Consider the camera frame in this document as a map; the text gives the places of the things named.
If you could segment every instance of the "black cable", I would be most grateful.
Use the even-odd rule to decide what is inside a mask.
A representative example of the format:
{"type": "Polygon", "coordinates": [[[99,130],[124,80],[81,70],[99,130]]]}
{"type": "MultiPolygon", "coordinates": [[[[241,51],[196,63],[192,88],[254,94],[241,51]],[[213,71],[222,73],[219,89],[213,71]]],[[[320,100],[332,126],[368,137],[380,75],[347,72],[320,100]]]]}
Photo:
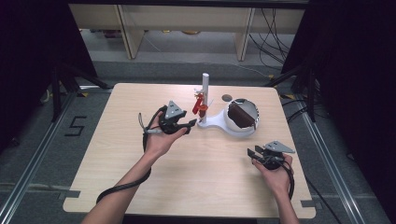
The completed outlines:
{"type": "Polygon", "coordinates": [[[291,104],[291,103],[296,103],[296,102],[306,102],[306,100],[292,100],[292,101],[288,101],[286,103],[283,103],[282,106],[288,105],[288,104],[291,104]]]}
{"type": "Polygon", "coordinates": [[[278,50],[280,51],[282,57],[283,57],[283,60],[285,60],[285,59],[286,59],[286,55],[285,55],[285,52],[286,52],[286,51],[283,50],[283,49],[280,47],[279,44],[283,45],[286,49],[290,49],[290,48],[287,47],[287,46],[279,39],[279,37],[277,36],[277,30],[276,30],[276,9],[273,8],[273,20],[272,20],[272,22],[271,22],[271,25],[269,24],[269,22],[268,22],[268,20],[267,20],[267,18],[266,18],[266,16],[265,16],[265,13],[264,13],[264,10],[263,10],[263,9],[262,9],[262,16],[264,17],[265,22],[267,23],[267,26],[268,26],[268,30],[269,30],[267,36],[265,37],[265,39],[264,39],[263,41],[266,42],[266,39],[268,38],[268,35],[271,34],[271,35],[273,36],[275,42],[277,43],[278,48],[276,48],[276,47],[274,47],[274,46],[272,46],[272,45],[270,45],[270,44],[268,44],[268,43],[266,43],[266,44],[267,44],[269,47],[273,48],[273,49],[278,49],[278,50]]]}
{"type": "Polygon", "coordinates": [[[264,65],[264,66],[266,66],[266,67],[269,67],[269,68],[272,68],[272,69],[275,69],[275,70],[281,70],[280,68],[276,68],[276,67],[273,67],[273,66],[270,66],[270,65],[268,65],[268,64],[266,64],[265,62],[263,62],[262,61],[262,49],[261,49],[261,47],[259,46],[259,44],[253,39],[253,37],[251,36],[251,35],[249,35],[250,36],[250,38],[253,40],[253,42],[255,43],[255,45],[256,45],[256,47],[259,49],[259,57],[260,57],[260,61],[262,62],[262,64],[264,65]]]}
{"type": "Polygon", "coordinates": [[[334,211],[332,210],[332,208],[329,206],[329,204],[326,202],[326,200],[324,200],[323,196],[319,193],[318,189],[315,188],[315,186],[312,184],[312,182],[308,179],[308,177],[305,177],[306,182],[312,187],[312,189],[317,193],[317,195],[319,196],[319,198],[323,201],[323,203],[326,205],[327,208],[329,208],[329,211],[332,213],[332,215],[334,216],[335,220],[337,221],[337,223],[341,224],[341,220],[338,218],[338,216],[334,213],[334,211]]]}
{"type": "Polygon", "coordinates": [[[316,113],[316,112],[314,112],[314,114],[315,114],[316,116],[318,116],[318,117],[323,118],[323,119],[329,119],[329,118],[330,118],[330,116],[324,116],[324,115],[321,115],[321,114],[316,113]]]}
{"type": "Polygon", "coordinates": [[[282,162],[275,160],[283,169],[285,169],[286,173],[289,176],[289,181],[290,181],[290,187],[289,187],[289,199],[291,200],[291,198],[293,197],[293,193],[294,193],[294,177],[293,177],[293,171],[291,170],[291,166],[288,162],[284,161],[289,168],[287,168],[282,162]]]}
{"type": "MultiPolygon", "coordinates": [[[[164,105],[163,107],[161,107],[154,114],[154,116],[152,117],[151,121],[148,124],[148,127],[146,127],[146,129],[144,129],[144,130],[150,129],[150,127],[152,125],[152,122],[154,122],[154,120],[157,117],[157,115],[161,111],[162,112],[165,111],[166,107],[167,106],[164,105]]],[[[139,122],[140,122],[140,125],[143,126],[143,122],[141,120],[141,115],[140,114],[139,114],[139,122]]],[[[149,137],[149,134],[146,131],[144,131],[143,132],[143,151],[146,151],[146,145],[147,145],[148,137],[149,137]]],[[[99,203],[108,194],[111,194],[111,193],[114,193],[114,192],[117,192],[117,191],[120,191],[120,190],[124,190],[124,189],[130,189],[130,188],[133,188],[133,187],[136,187],[136,186],[140,185],[141,183],[145,182],[149,178],[150,174],[151,174],[151,168],[148,170],[148,172],[143,177],[141,177],[140,179],[138,179],[138,180],[136,180],[134,182],[131,182],[131,183],[128,183],[128,184],[124,184],[124,185],[115,186],[113,188],[110,188],[110,189],[107,189],[107,190],[103,191],[101,194],[99,194],[98,198],[96,199],[96,203],[99,203]]]]}
{"type": "Polygon", "coordinates": [[[276,57],[273,53],[271,53],[270,51],[264,49],[264,48],[262,47],[263,43],[260,45],[259,43],[256,42],[256,40],[253,38],[253,36],[251,36],[251,34],[249,34],[249,36],[250,36],[251,40],[253,41],[253,43],[256,45],[256,47],[257,47],[260,51],[262,51],[262,52],[268,54],[268,56],[270,56],[271,58],[275,59],[275,60],[278,61],[279,63],[283,63],[283,61],[282,61],[281,59],[279,59],[278,57],[276,57]]]}
{"type": "Polygon", "coordinates": [[[304,112],[306,112],[306,110],[308,109],[307,106],[299,109],[298,111],[296,111],[294,114],[290,115],[287,118],[287,122],[290,123],[292,120],[294,120],[295,118],[297,118],[298,116],[302,115],[304,112]]]}

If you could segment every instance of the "white stand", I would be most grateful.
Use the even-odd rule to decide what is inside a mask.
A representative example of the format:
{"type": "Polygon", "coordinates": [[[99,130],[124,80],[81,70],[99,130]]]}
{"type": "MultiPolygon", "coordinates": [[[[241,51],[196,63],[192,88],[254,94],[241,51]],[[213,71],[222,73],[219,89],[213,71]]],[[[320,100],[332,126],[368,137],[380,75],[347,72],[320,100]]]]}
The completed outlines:
{"type": "Polygon", "coordinates": [[[254,129],[245,132],[235,132],[231,130],[224,119],[224,109],[222,109],[215,117],[206,118],[206,122],[198,122],[198,127],[201,128],[211,128],[216,127],[222,129],[224,132],[235,136],[235,137],[248,137],[249,135],[254,133],[254,129]]]}
{"type": "MultiPolygon", "coordinates": [[[[208,105],[207,104],[207,97],[209,95],[209,74],[208,73],[202,74],[202,87],[203,87],[203,92],[204,92],[203,104],[208,105]]],[[[202,118],[202,122],[203,123],[206,122],[206,113],[205,113],[204,117],[202,118]]]]}

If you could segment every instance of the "black strap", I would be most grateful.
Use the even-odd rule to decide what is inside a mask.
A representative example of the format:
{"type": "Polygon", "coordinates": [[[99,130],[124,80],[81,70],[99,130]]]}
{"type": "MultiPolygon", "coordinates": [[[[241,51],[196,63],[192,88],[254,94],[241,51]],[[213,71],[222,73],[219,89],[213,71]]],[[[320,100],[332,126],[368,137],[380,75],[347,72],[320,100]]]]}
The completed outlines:
{"type": "MultiPolygon", "coordinates": [[[[167,108],[167,106],[163,106],[161,107],[152,117],[151,121],[148,124],[148,127],[146,127],[146,129],[148,130],[149,127],[151,127],[152,122],[154,121],[154,119],[157,117],[158,113],[160,113],[160,111],[165,111],[167,108]]],[[[146,132],[143,132],[143,151],[146,151],[146,146],[147,146],[147,142],[148,142],[148,138],[149,138],[149,134],[146,132]]],[[[145,182],[148,178],[149,175],[151,174],[151,168],[148,170],[148,172],[140,179],[131,182],[129,184],[124,184],[124,185],[119,185],[119,186],[115,186],[113,188],[107,189],[105,191],[103,191],[101,194],[99,194],[98,198],[96,199],[96,203],[99,203],[105,196],[107,196],[108,194],[120,191],[120,190],[124,190],[124,189],[130,189],[133,187],[136,187],[138,185],[140,185],[141,183],[145,182]]]]}
{"type": "Polygon", "coordinates": [[[288,164],[289,168],[286,167],[283,163],[279,163],[280,166],[283,167],[283,169],[285,169],[286,173],[289,176],[289,181],[290,181],[290,187],[289,187],[289,198],[291,199],[293,197],[293,193],[294,193],[294,177],[293,177],[293,173],[291,171],[291,166],[289,165],[288,162],[285,161],[285,163],[288,164]]]}

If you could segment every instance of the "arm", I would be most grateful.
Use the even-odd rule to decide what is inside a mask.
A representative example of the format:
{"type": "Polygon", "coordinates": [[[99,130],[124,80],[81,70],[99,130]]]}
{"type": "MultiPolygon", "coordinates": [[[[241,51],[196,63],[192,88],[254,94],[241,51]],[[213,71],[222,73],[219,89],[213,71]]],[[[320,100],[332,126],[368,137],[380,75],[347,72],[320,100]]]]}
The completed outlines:
{"type": "MultiPolygon", "coordinates": [[[[159,126],[160,112],[151,127],[159,126]]],[[[187,128],[180,129],[177,133],[152,133],[148,136],[146,151],[140,160],[125,174],[116,186],[131,183],[144,176],[149,168],[164,155],[172,144],[181,137],[187,128]]],[[[104,197],[92,210],[84,217],[82,223],[121,223],[126,209],[131,203],[139,186],[124,189],[111,193],[104,197]]]]}
{"type": "MultiPolygon", "coordinates": [[[[284,154],[284,157],[285,161],[291,166],[292,157],[286,154],[284,154]]],[[[256,160],[253,160],[253,164],[262,173],[265,183],[274,194],[279,212],[280,223],[300,223],[289,199],[290,181],[286,171],[282,167],[272,171],[267,170],[256,160]]]]}

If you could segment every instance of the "cable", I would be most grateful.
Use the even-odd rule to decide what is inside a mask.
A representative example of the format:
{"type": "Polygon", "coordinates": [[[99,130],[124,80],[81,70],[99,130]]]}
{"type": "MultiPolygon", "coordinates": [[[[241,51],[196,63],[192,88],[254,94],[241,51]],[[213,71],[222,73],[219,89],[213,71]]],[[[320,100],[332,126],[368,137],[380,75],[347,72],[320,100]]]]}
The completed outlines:
{"type": "Polygon", "coordinates": [[[323,201],[323,203],[326,205],[327,208],[329,208],[329,211],[332,213],[332,215],[334,216],[335,220],[337,221],[337,223],[341,224],[341,220],[338,218],[338,216],[334,213],[334,211],[332,210],[332,208],[329,206],[329,204],[326,202],[326,200],[324,200],[323,196],[319,193],[318,189],[315,188],[315,186],[312,184],[312,182],[308,179],[308,177],[305,177],[306,182],[312,187],[312,189],[317,193],[317,195],[319,196],[319,198],[323,201]]]}
{"type": "Polygon", "coordinates": [[[324,116],[324,115],[321,115],[321,114],[319,114],[319,113],[317,113],[317,112],[314,112],[314,114],[315,114],[316,116],[319,116],[319,117],[323,118],[323,119],[329,119],[329,118],[330,118],[329,115],[328,115],[328,116],[324,116]]]}
{"type": "Polygon", "coordinates": [[[285,169],[286,173],[289,176],[289,181],[290,181],[290,187],[289,187],[289,199],[291,200],[291,198],[293,197],[293,193],[294,193],[294,177],[293,177],[293,171],[291,170],[291,166],[288,162],[285,162],[289,168],[287,168],[282,162],[275,160],[283,169],[285,169]]]}
{"type": "MultiPolygon", "coordinates": [[[[166,109],[166,105],[161,107],[154,114],[154,116],[152,117],[151,121],[148,124],[148,127],[144,128],[145,131],[143,133],[143,151],[146,151],[146,145],[147,145],[147,141],[148,141],[148,137],[149,137],[149,133],[147,132],[147,129],[150,130],[149,127],[151,127],[152,122],[154,121],[154,119],[157,117],[157,115],[161,111],[163,112],[165,109],[166,109]]],[[[141,120],[141,114],[139,114],[139,123],[140,123],[140,125],[143,126],[143,121],[141,120]]],[[[117,191],[120,191],[120,190],[124,190],[124,189],[130,189],[130,188],[133,188],[133,187],[136,187],[136,186],[140,185],[141,183],[145,182],[149,178],[150,174],[151,174],[151,168],[148,170],[148,172],[143,177],[141,177],[140,179],[138,179],[138,180],[136,180],[134,182],[131,182],[131,183],[128,183],[128,184],[124,184],[124,185],[115,186],[113,188],[110,188],[110,189],[107,189],[107,190],[103,191],[101,194],[99,194],[98,198],[96,199],[96,203],[99,203],[108,194],[111,194],[111,193],[114,193],[114,192],[117,192],[117,191]]]]}
{"type": "Polygon", "coordinates": [[[268,51],[268,50],[266,50],[266,49],[264,49],[264,48],[262,47],[262,45],[263,45],[264,43],[262,43],[262,44],[260,45],[260,44],[257,43],[257,41],[253,38],[253,36],[251,36],[251,34],[249,34],[249,36],[250,36],[250,39],[253,41],[253,43],[256,45],[256,48],[258,48],[260,51],[262,51],[262,52],[268,54],[268,56],[270,56],[271,58],[275,59],[275,60],[278,61],[279,63],[283,63],[283,60],[279,59],[278,57],[275,56],[275,54],[271,53],[270,51],[268,51]]]}
{"type": "Polygon", "coordinates": [[[285,59],[286,59],[285,53],[288,53],[288,52],[286,52],[285,50],[283,50],[283,49],[281,48],[280,44],[283,45],[286,49],[290,49],[290,48],[287,47],[287,46],[279,39],[279,37],[277,36],[277,30],[276,30],[276,9],[273,8],[273,20],[272,20],[272,22],[271,22],[271,25],[269,24],[269,22],[268,22],[268,20],[267,20],[267,18],[266,18],[266,16],[265,16],[265,14],[264,14],[264,10],[263,10],[263,9],[262,9],[262,16],[264,17],[265,22],[267,23],[267,26],[268,26],[268,30],[269,30],[269,32],[268,32],[267,36],[265,37],[265,39],[262,39],[262,40],[263,40],[269,47],[271,47],[271,48],[273,48],[273,49],[278,49],[278,50],[280,51],[280,54],[282,55],[283,60],[285,60],[285,59]],[[266,42],[266,40],[267,40],[269,34],[271,34],[271,35],[273,36],[273,38],[274,38],[274,40],[275,40],[275,42],[276,42],[276,44],[277,44],[277,48],[274,47],[274,46],[272,46],[272,45],[270,45],[270,44],[268,44],[268,43],[266,42]]]}
{"type": "Polygon", "coordinates": [[[161,133],[162,132],[162,130],[156,130],[156,128],[160,128],[160,126],[155,126],[155,127],[150,128],[150,129],[147,129],[145,127],[145,125],[143,124],[142,114],[141,113],[139,113],[137,117],[138,117],[138,120],[139,120],[140,127],[142,127],[144,133],[161,133]]]}
{"type": "Polygon", "coordinates": [[[291,104],[291,103],[296,103],[296,102],[306,102],[306,100],[292,100],[292,101],[288,101],[286,103],[283,103],[282,106],[288,105],[288,104],[291,104]]]}
{"type": "Polygon", "coordinates": [[[299,109],[298,111],[296,111],[294,114],[290,115],[287,118],[288,123],[290,123],[292,120],[294,120],[295,118],[297,118],[298,116],[300,116],[301,114],[303,114],[304,112],[306,112],[306,110],[308,109],[307,106],[299,109]]]}

